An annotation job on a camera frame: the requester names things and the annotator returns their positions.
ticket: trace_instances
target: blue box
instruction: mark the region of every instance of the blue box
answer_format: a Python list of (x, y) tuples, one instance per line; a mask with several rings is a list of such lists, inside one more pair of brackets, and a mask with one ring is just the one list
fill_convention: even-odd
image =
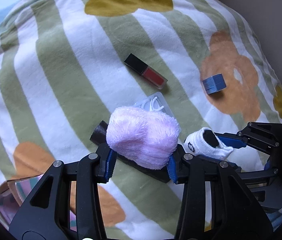
[(212, 94), (226, 88), (222, 74), (216, 74), (202, 81), (207, 94)]

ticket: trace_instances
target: fleece blanket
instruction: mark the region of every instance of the fleece blanket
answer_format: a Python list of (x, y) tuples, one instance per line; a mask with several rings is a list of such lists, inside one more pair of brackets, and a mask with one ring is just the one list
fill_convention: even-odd
[[(94, 152), (101, 120), (157, 91), (123, 64), (130, 53), (168, 79), (181, 141), (282, 122), (282, 86), (257, 37), (217, 0), (23, 0), (0, 24), (0, 188)], [(227, 88), (208, 96), (201, 80), (218, 73)], [(267, 158), (247, 147), (228, 160), (253, 171)], [(109, 238), (172, 238), (182, 185), (117, 161), (102, 189)]]

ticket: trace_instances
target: pink fluffy towel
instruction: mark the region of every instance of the pink fluffy towel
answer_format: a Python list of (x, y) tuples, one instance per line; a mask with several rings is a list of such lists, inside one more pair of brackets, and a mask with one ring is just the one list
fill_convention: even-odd
[(159, 170), (175, 151), (180, 133), (176, 119), (162, 112), (119, 107), (110, 117), (108, 145), (138, 165)]

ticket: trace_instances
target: plastic container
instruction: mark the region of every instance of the plastic container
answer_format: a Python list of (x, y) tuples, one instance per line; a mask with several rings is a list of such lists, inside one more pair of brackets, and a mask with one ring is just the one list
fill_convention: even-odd
[(164, 96), (160, 92), (156, 92), (147, 98), (136, 102), (134, 106), (143, 108), (147, 111), (160, 111), (174, 117), (168, 103), (165, 101)]

